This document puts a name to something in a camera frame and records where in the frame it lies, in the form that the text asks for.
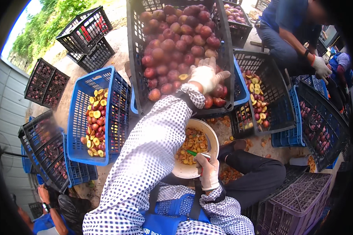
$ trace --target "white glove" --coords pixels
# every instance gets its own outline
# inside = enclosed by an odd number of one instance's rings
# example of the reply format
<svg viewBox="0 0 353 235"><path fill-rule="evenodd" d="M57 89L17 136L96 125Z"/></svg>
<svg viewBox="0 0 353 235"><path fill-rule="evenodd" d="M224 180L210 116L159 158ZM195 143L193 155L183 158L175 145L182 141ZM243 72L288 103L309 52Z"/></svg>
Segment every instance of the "white glove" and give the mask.
<svg viewBox="0 0 353 235"><path fill-rule="evenodd" d="M316 70L315 75L322 78L328 78L332 73L332 71L326 66L325 60L322 57L314 55L314 62L311 66Z"/></svg>
<svg viewBox="0 0 353 235"><path fill-rule="evenodd" d="M200 176L202 190L210 191L218 188L220 186L218 182L219 161L214 157L207 159L200 153L196 154L193 161L197 162L198 174L202 173Z"/></svg>
<svg viewBox="0 0 353 235"><path fill-rule="evenodd" d="M216 74L216 58L206 58L199 61L198 67L191 65L191 79L189 82L198 82L203 88L203 95L213 90L225 78L230 77L229 71Z"/></svg>

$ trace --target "dirt ground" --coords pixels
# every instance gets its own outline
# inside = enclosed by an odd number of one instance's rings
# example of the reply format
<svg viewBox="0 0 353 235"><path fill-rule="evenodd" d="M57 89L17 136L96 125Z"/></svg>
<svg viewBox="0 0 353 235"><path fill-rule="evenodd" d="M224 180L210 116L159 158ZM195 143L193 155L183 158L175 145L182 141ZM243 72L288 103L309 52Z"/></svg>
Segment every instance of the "dirt ground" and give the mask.
<svg viewBox="0 0 353 235"><path fill-rule="evenodd" d="M242 7L246 13L251 12L251 16L256 17L259 11L254 8L255 4L256 0L243 0ZM112 1L112 3L109 5L104 6L104 10L114 27L114 30L109 32L105 38L115 51L115 55L109 59L105 67L113 65L118 73L129 83L129 79L124 70L124 63L129 60L126 27L126 1ZM260 52L260 47L250 45L250 41L261 42L255 29L251 31L244 50ZM81 76L86 75L86 72L66 56L66 50L58 42L55 42L55 44L44 56L44 59L50 62L52 65L56 66L63 73L70 76L70 80L62 96L61 102L57 111L55 112L57 122L62 128L66 130L70 100L75 81ZM36 117L45 111L47 111L47 108L33 104L28 113ZM212 128L215 130L220 144L223 144L224 141L229 140L229 137L232 135L231 128L226 127L220 122L212 125ZM262 139L267 140L264 147L261 146ZM252 137L249 140L253 144L253 146L249 148L250 153L262 157L270 155L271 158L280 160L283 163L287 163L292 156L308 154L308 150L306 148L273 148L271 145L270 135ZM97 207L99 205L100 195L106 181L107 174L109 173L112 165L113 164L109 164L105 167L97 167L99 173L98 180L95 180L90 184L84 183L74 186L78 196L91 200L93 205Z"/></svg>

